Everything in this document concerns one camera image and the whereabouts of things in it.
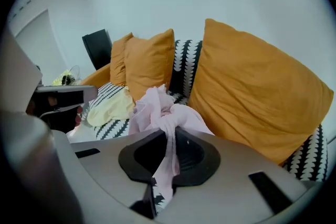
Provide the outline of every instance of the black slot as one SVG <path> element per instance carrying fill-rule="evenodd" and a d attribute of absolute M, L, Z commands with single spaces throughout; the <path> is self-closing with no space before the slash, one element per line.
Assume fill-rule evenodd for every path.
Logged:
<path fill-rule="evenodd" d="M 75 152 L 75 155 L 77 156 L 77 158 L 84 158 L 84 157 L 88 157 L 94 154 L 99 153 L 100 151 L 96 148 L 90 148 L 89 150 L 84 150 L 84 151 L 77 151 Z"/>
<path fill-rule="evenodd" d="M 248 177 L 256 186 L 274 214 L 283 211 L 292 204 L 287 196 L 264 172 L 250 174 Z"/>

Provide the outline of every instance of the pink fabric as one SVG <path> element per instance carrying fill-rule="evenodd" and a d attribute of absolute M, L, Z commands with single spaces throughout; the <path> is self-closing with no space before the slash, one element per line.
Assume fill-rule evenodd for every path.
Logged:
<path fill-rule="evenodd" d="M 163 198 L 169 202 L 173 197 L 172 179 L 179 174 L 176 155 L 175 128 L 177 126 L 213 133 L 205 125 L 202 117 L 186 105 L 174 104 L 175 99 L 166 93 L 165 85 L 149 88 L 136 102 L 130 115 L 129 134 L 135 134 L 159 127 L 167 137 L 165 157 L 153 177 Z"/>

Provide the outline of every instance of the chair backrest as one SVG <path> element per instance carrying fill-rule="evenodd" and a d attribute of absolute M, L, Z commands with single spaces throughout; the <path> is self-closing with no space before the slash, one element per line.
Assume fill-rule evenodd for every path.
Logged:
<path fill-rule="evenodd" d="M 171 92 L 190 96 L 201 48 L 202 40 L 175 41 L 174 67 L 169 87 Z"/>

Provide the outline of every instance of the white wall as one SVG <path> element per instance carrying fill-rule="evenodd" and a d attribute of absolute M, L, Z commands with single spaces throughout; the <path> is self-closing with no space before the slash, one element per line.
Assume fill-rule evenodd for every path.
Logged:
<path fill-rule="evenodd" d="M 47 11 L 31 21 L 15 39 L 30 60 L 40 67 L 45 86 L 51 85 L 67 69 L 51 30 Z"/>
<path fill-rule="evenodd" d="M 78 65 L 82 78 L 92 74 L 95 68 L 82 41 L 82 36 L 99 30 L 90 0 L 33 0 L 10 21 L 9 27 L 14 36 L 46 10 L 67 68 Z"/>
<path fill-rule="evenodd" d="M 92 0 L 99 28 L 111 40 L 129 32 L 142 38 L 173 28 L 176 39 L 200 40 L 213 18 L 274 44 L 336 90 L 334 12 L 326 0 Z M 336 135 L 336 97 L 323 121 Z"/>

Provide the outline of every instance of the orange pillow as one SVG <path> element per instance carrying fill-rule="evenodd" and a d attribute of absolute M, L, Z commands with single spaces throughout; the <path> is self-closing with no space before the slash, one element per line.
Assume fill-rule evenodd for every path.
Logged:
<path fill-rule="evenodd" d="M 151 39 L 132 37 L 125 48 L 126 84 L 137 101 L 150 87 L 169 88 L 175 54 L 174 31 L 167 30 Z"/>
<path fill-rule="evenodd" d="M 299 61 L 249 33 L 205 21 L 188 105 L 215 135 L 279 164 L 314 132 L 332 99 Z"/>
<path fill-rule="evenodd" d="M 123 38 L 113 42 L 111 51 L 110 63 L 110 81 L 117 86 L 126 86 L 126 72 L 125 72 L 125 46 L 126 42 L 133 37 L 132 33 Z"/>

